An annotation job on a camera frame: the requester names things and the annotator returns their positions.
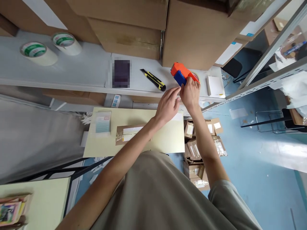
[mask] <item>forearm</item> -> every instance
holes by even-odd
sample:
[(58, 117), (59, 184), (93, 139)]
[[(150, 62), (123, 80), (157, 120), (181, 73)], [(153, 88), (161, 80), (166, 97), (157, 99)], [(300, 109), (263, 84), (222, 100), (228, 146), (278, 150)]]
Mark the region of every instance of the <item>forearm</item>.
[(191, 114), (199, 153), (204, 161), (209, 185), (217, 180), (229, 180), (200, 108)]
[(118, 183), (161, 126), (153, 117), (105, 166), (56, 230), (90, 229), (108, 204)]

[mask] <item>blue floor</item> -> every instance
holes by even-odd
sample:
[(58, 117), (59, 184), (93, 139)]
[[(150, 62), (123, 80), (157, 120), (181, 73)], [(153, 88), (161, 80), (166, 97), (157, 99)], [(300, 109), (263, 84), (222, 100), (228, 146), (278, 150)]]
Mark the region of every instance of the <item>blue floor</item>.
[[(235, 92), (238, 86), (230, 81), (225, 87), (226, 95)], [(232, 119), (229, 110), (240, 108), (245, 108), (248, 116)], [(298, 186), (297, 174), (292, 169), (295, 165), (293, 162), (289, 165), (288, 159), (295, 157), (291, 152), (296, 152), (296, 148), (307, 152), (307, 145), (285, 134), (260, 133), (257, 126), (240, 127), (253, 120), (256, 122), (256, 111), (276, 109), (273, 91), (264, 88), (205, 112), (204, 117), (220, 119), (224, 129), (220, 136), (228, 153), (228, 156), (221, 157), (222, 163), (262, 228), (303, 230), (307, 229), (307, 212), (303, 202), (306, 197), (302, 197), (302, 188)], [(182, 154), (170, 154), (170, 157), (177, 168), (183, 171)], [(92, 163), (93, 159), (85, 161), (86, 165)], [(76, 201), (88, 189), (92, 176), (91, 172), (83, 176)]]

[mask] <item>person's left hand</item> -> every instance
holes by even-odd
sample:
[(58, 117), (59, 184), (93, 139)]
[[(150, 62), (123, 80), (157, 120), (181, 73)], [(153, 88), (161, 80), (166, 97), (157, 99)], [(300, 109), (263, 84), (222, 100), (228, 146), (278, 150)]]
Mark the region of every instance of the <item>person's left hand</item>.
[(180, 90), (180, 86), (171, 88), (162, 96), (155, 115), (155, 119), (161, 126), (169, 122), (178, 113), (179, 97), (177, 97), (177, 94)]

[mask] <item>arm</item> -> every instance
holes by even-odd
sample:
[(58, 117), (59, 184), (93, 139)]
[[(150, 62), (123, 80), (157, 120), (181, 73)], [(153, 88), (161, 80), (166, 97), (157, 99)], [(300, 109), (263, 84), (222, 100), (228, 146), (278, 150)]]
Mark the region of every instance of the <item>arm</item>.
[(180, 87), (161, 98), (156, 115), (115, 155), (56, 230), (90, 229), (108, 204), (117, 185), (134, 164), (146, 143), (169, 122), (179, 109)]
[(209, 185), (212, 187), (215, 181), (229, 180), (229, 178), (198, 105), (200, 88), (201, 85), (189, 77), (186, 85), (181, 86), (180, 97), (193, 119), (197, 147), (205, 164)]

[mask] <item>green tape label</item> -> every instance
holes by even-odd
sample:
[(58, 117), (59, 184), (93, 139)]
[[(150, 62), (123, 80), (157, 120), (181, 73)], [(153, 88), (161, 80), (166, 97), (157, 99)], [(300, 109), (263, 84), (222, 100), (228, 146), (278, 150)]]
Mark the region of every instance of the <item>green tape label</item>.
[(43, 44), (39, 42), (30, 42), (25, 44), (21, 51), (25, 56), (28, 57), (39, 57), (46, 52), (46, 48)]
[(52, 40), (54, 44), (65, 47), (72, 45), (75, 39), (70, 34), (62, 33), (62, 34), (56, 34)]

